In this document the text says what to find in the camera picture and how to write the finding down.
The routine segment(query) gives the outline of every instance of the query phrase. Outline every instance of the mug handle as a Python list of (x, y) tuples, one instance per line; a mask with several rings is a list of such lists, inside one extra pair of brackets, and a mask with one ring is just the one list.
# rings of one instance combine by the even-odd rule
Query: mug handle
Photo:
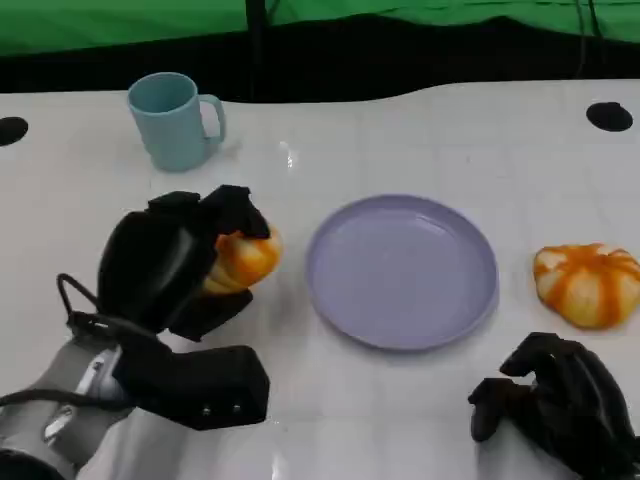
[(218, 115), (218, 123), (220, 124), (220, 134), (217, 137), (207, 137), (212, 143), (222, 143), (227, 136), (227, 118), (224, 115), (224, 108), (222, 108), (222, 102), (215, 95), (199, 95), (198, 99), (201, 102), (210, 103), (216, 109)]

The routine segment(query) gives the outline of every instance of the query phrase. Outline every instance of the green backdrop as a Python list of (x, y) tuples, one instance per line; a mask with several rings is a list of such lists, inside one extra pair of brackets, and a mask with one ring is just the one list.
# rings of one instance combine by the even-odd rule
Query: green backdrop
[[(586, 0), (582, 11), (588, 27)], [(603, 34), (640, 42), (640, 0), (595, 0)], [(574, 0), (280, 0), (274, 24), (372, 13), (428, 25), (507, 16), (579, 33)], [(0, 55), (73, 50), (247, 28), (243, 0), (0, 0)]]

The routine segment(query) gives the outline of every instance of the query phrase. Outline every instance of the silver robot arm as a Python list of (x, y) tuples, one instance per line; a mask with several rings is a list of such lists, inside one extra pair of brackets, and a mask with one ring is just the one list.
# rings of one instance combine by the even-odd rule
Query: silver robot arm
[[(27, 391), (74, 392), (105, 404), (125, 404), (127, 394), (113, 378), (120, 355), (117, 346), (76, 337), (60, 349)], [(131, 411), (46, 400), (5, 406), (0, 414), (0, 478), (75, 479), (109, 428)]]

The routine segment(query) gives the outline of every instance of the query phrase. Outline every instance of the plate rim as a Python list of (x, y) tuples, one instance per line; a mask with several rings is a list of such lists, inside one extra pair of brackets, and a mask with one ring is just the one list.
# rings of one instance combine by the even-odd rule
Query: plate rim
[[(494, 288), (493, 288), (493, 292), (491, 292), (490, 297), (488, 298), (486, 304), (484, 305), (483, 309), (481, 310), (481, 312), (476, 316), (476, 318), (469, 323), (469, 325), (467, 325), (467, 327), (465, 327), (464, 329), (455, 332), (447, 337), (445, 337), (443, 340), (438, 340), (438, 341), (433, 341), (430, 344), (425, 344), (419, 347), (416, 346), (407, 346), (407, 347), (403, 347), (403, 346), (388, 346), (388, 345), (379, 345), (376, 343), (371, 342), (368, 339), (362, 338), (361, 336), (358, 335), (354, 335), (350, 332), (347, 332), (345, 330), (343, 330), (342, 328), (340, 328), (338, 325), (335, 324), (335, 322), (333, 322), (330, 318), (330, 316), (328, 316), (326, 314), (326, 312), (323, 310), (323, 308), (320, 307), (319, 302), (316, 300), (317, 295), (314, 294), (314, 289), (312, 288), (312, 281), (311, 281), (311, 257), (313, 252), (316, 250), (316, 247), (318, 245), (318, 242), (321, 238), (321, 236), (323, 235), (324, 231), (328, 228), (328, 225), (338, 216), (344, 214), (346, 211), (357, 208), (358, 206), (360, 206), (363, 203), (369, 203), (369, 202), (373, 202), (373, 201), (385, 201), (385, 200), (391, 200), (391, 201), (395, 201), (395, 200), (410, 200), (410, 201), (415, 201), (418, 200), (420, 202), (426, 202), (429, 203), (431, 205), (434, 205), (436, 207), (442, 208), (444, 210), (447, 210), (448, 212), (452, 213), (455, 216), (460, 217), (462, 220), (464, 220), (465, 222), (467, 222), (473, 230), (476, 231), (476, 233), (480, 236), (480, 238), (482, 239), (482, 241), (484, 242), (484, 244), (487, 247), (487, 250), (490, 254), (490, 260), (491, 260), (491, 273), (492, 276), (495, 279), (494, 282)], [(480, 230), (478, 228), (478, 226), (471, 220), (469, 220), (469, 218), (467, 218), (466, 215), (464, 215), (463, 213), (461, 213), (460, 211), (458, 211), (455, 208), (449, 207), (437, 200), (433, 200), (429, 197), (424, 197), (421, 195), (411, 195), (411, 194), (380, 194), (380, 195), (372, 195), (369, 197), (364, 197), (364, 198), (360, 198), (358, 200), (354, 200), (351, 201), (349, 203), (347, 203), (346, 205), (343, 205), (342, 207), (334, 210), (333, 212), (331, 212), (321, 223), (320, 225), (315, 229), (315, 231), (313, 232), (313, 235), (311, 237), (311, 241), (309, 242), (309, 245), (307, 247), (307, 251), (305, 253), (305, 271), (304, 271), (304, 276), (305, 276), (305, 282), (307, 284), (307, 291), (309, 292), (309, 298), (310, 298), (310, 302), (311, 305), (313, 307), (313, 309), (316, 311), (316, 313), (318, 314), (319, 317), (321, 317), (325, 322), (329, 323), (330, 326), (334, 329), (336, 329), (338, 332), (340, 332), (341, 334), (354, 339), (366, 346), (372, 347), (372, 348), (376, 348), (376, 349), (380, 349), (380, 350), (387, 350), (387, 351), (404, 351), (404, 352), (422, 352), (422, 351), (427, 351), (427, 350), (432, 350), (432, 349), (436, 349), (445, 345), (448, 345), (450, 343), (453, 343), (457, 340), (460, 340), (464, 337), (467, 337), (468, 335), (470, 335), (476, 328), (478, 328), (480, 325), (482, 325), (483, 323), (485, 323), (489, 317), (497, 310), (498, 304), (499, 304), (499, 299), (500, 299), (500, 273), (499, 273), (499, 268), (498, 268), (498, 261), (496, 259), (496, 255), (495, 252), (493, 250), (493, 247), (491, 246), (491, 243), (489, 242), (489, 239), (486, 237), (486, 235), (482, 232), (482, 230)]]

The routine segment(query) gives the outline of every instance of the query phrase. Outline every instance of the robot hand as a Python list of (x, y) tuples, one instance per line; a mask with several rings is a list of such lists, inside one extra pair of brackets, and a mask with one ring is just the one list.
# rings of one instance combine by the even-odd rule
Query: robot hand
[(500, 367), (535, 373), (531, 386), (486, 378), (469, 397), (471, 436), (489, 439), (503, 417), (585, 479), (633, 478), (640, 460), (624, 396), (599, 358), (578, 342), (532, 333)]
[[(249, 189), (173, 192), (115, 228), (97, 296), (58, 277), (73, 338), (30, 388), (0, 398), (0, 478), (73, 480), (134, 408), (197, 430), (264, 420), (269, 378), (251, 348), (176, 354), (157, 337), (169, 329), (198, 341), (251, 301), (246, 290), (198, 303), (218, 235), (235, 231), (269, 237)], [(73, 310), (67, 284), (97, 312)]]

